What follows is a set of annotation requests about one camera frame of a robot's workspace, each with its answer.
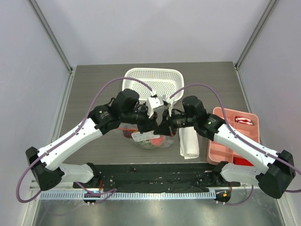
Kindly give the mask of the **clear zip top bag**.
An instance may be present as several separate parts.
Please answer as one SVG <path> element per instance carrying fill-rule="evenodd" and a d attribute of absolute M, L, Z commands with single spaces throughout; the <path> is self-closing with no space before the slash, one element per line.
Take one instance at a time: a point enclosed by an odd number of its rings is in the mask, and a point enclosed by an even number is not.
<path fill-rule="evenodd" d="M 122 123 L 115 133 L 125 141 L 142 149 L 168 148 L 174 143 L 172 137 L 154 135 L 153 131 L 141 133 L 136 125 Z"/>

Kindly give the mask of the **dark red fake fruit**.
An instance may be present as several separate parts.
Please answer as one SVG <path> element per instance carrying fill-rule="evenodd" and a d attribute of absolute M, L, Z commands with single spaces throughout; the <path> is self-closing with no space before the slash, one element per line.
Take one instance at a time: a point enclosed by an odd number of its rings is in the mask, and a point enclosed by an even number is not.
<path fill-rule="evenodd" d="M 123 136 L 129 139 L 132 139 L 132 134 L 135 133 L 135 130 L 132 129 L 126 129 L 123 130 Z"/>

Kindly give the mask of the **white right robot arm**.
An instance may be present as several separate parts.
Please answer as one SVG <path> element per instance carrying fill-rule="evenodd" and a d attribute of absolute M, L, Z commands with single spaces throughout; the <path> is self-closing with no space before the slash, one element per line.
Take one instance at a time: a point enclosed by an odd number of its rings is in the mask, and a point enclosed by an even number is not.
<path fill-rule="evenodd" d="M 183 102 L 184 111 L 173 112 L 173 101 L 166 97 L 148 98 L 150 113 L 163 110 L 162 122 L 154 134 L 170 136 L 179 128 L 192 127 L 200 136 L 224 145 L 248 160 L 251 166 L 235 166 L 222 161 L 212 174 L 213 182 L 223 186 L 227 182 L 240 182 L 258 186 L 268 196 L 279 199 L 296 176 L 293 155 L 286 150 L 277 152 L 262 146 L 238 132 L 225 117 L 207 113 L 201 100 L 188 96 Z"/>

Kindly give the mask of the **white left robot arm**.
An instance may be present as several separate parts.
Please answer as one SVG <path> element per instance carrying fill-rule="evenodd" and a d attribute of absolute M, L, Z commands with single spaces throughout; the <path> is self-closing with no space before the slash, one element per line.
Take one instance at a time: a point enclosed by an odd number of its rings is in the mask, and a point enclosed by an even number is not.
<path fill-rule="evenodd" d="M 29 167 L 41 191 L 47 191 L 60 183 L 78 182 L 94 188 L 99 185 L 100 173 L 92 163 L 83 165 L 65 164 L 64 161 L 80 148 L 98 139 L 121 123 L 135 124 L 144 132 L 155 129 L 156 109 L 163 102 L 154 92 L 146 99 L 141 110 L 139 95 L 125 89 L 109 103 L 90 107 L 84 119 L 69 132 L 51 144 L 25 151 Z"/>

